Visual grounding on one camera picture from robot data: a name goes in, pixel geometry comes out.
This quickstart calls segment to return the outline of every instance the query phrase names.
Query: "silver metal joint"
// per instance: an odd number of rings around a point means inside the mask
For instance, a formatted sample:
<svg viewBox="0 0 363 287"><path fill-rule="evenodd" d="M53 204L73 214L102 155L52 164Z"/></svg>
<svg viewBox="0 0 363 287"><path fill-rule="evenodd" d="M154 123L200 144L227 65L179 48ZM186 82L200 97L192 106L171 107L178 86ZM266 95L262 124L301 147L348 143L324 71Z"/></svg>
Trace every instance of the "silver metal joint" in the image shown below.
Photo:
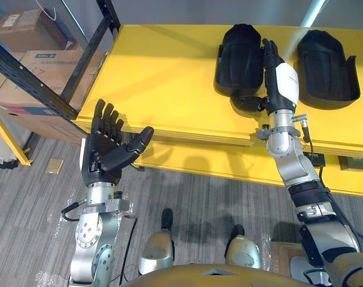
<svg viewBox="0 0 363 287"><path fill-rule="evenodd" d="M294 127L292 122L293 111L289 109L280 109L278 111L272 112L269 115L270 118L270 128L275 127Z"/></svg>
<svg viewBox="0 0 363 287"><path fill-rule="evenodd" d="M112 199L116 185L110 182L95 182L89 185L87 205L104 204L108 199Z"/></svg>
<svg viewBox="0 0 363 287"><path fill-rule="evenodd" d="M333 207L330 201L319 202L314 204L308 204L304 206L299 206L295 209L295 212L301 216L306 214L308 218L316 218L326 215L335 215Z"/></svg>

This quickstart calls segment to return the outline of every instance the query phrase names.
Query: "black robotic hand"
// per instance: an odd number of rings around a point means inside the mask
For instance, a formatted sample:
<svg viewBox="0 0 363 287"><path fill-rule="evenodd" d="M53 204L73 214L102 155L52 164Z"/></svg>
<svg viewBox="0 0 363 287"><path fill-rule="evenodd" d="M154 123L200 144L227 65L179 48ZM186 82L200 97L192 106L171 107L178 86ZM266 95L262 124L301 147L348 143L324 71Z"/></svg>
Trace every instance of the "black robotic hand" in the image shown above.
<svg viewBox="0 0 363 287"><path fill-rule="evenodd" d="M273 41L263 39L265 87L267 97L263 106L268 115L280 109L295 112L298 103L298 77L296 71L278 55L277 46Z"/></svg>
<svg viewBox="0 0 363 287"><path fill-rule="evenodd" d="M133 163L149 144L154 130L146 127L129 142L121 144L122 120L117 120L118 112L112 104L100 99L95 107L91 133L87 135L83 153L81 175L89 186L95 182L117 184L121 170Z"/></svg>

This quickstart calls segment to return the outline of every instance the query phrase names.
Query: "yellow tabletop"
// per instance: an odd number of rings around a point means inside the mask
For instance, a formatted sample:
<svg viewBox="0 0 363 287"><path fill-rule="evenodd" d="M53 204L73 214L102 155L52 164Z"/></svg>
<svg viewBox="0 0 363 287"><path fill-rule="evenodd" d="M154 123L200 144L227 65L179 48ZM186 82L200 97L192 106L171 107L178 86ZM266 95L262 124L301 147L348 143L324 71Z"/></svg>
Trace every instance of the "yellow tabletop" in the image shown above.
<svg viewBox="0 0 363 287"><path fill-rule="evenodd" d="M237 113L229 97L213 88L218 46L229 28L226 25L123 26L75 123L89 131L95 104L102 98L124 114L126 132L153 126L157 136L260 144L254 134L262 123L268 123L266 113ZM255 28L262 37L273 39L280 55L295 64L297 44L308 28ZM361 98L333 111L299 103L296 114L309 115L315 151L363 157L363 31L322 30L341 41L346 56L356 55ZM266 95L264 86L258 95Z"/></svg>
<svg viewBox="0 0 363 287"><path fill-rule="evenodd" d="M363 172L340 170L335 155L326 155L325 161L323 180L332 192L363 196ZM283 186L263 146L151 141L135 164Z"/></svg>

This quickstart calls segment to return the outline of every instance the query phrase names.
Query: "yellow table leg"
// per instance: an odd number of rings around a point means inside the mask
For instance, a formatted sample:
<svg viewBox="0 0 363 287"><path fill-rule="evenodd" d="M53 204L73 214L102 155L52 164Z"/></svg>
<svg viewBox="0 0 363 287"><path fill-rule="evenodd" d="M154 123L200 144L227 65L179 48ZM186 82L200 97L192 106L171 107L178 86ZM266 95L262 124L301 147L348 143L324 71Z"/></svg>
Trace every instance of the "yellow table leg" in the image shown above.
<svg viewBox="0 0 363 287"><path fill-rule="evenodd" d="M20 163L24 166L30 166L32 160L29 160L25 155L24 151L18 146L17 142L11 135L11 133L7 130L5 124L0 119L0 137L6 142L8 147L13 151L16 155Z"/></svg>

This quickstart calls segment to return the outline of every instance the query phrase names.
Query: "gray carpet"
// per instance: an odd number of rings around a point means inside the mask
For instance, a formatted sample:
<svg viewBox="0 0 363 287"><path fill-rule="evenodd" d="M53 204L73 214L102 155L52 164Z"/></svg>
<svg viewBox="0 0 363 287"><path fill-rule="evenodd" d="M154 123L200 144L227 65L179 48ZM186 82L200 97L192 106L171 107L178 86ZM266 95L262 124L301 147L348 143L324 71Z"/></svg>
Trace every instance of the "gray carpet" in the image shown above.
<svg viewBox="0 0 363 287"><path fill-rule="evenodd" d="M68 143L38 139L32 167L0 169L0 287L66 286L76 223L61 219L60 210L86 194L79 150ZM64 159L59 175L44 173L50 158ZM271 239L299 241L299 222L283 188L128 167L119 190L131 199L138 216L125 269L129 280L138 275L141 247L160 228L165 207L174 212L175 264L224 262L228 236L237 223L260 247L264 269L270 269ZM363 233L363 197L335 198ZM132 225L133 219L121 223L114 275L120 271ZM118 280L111 286L118 286Z"/></svg>

